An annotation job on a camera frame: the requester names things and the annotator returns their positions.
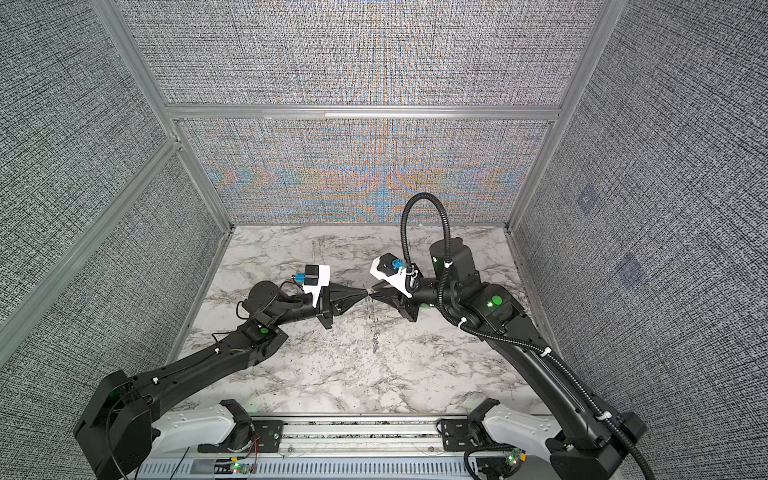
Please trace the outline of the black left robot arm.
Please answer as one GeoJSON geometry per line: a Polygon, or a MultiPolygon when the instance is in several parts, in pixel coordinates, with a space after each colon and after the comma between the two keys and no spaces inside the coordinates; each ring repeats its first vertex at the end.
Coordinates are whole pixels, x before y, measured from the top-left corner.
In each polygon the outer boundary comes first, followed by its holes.
{"type": "Polygon", "coordinates": [[[153,422],[192,394],[273,356],[287,339],[282,325],[317,319],[331,328],[334,316],[367,295],[336,283],[317,295],[289,295],[261,281],[240,304],[247,313],[243,323],[212,345],[134,376],[122,370],[105,376],[73,430],[96,478],[121,479],[139,467],[159,438],[153,422]]]}

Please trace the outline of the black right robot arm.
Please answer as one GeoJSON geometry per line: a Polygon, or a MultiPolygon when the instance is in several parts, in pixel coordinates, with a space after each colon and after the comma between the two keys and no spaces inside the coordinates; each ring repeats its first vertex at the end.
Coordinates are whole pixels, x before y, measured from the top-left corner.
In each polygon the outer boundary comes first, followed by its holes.
{"type": "Polygon", "coordinates": [[[385,253],[372,261],[372,298],[414,321],[420,308],[436,308],[461,331],[485,341],[523,377],[551,416],[537,422],[487,399],[470,414],[479,446],[519,449],[543,458],[562,479],[610,479],[626,457],[643,476],[654,476],[637,443],[647,430],[634,413],[621,413],[595,394],[551,348],[522,305],[503,286],[482,280],[460,238],[430,248],[435,275],[385,253]]]}

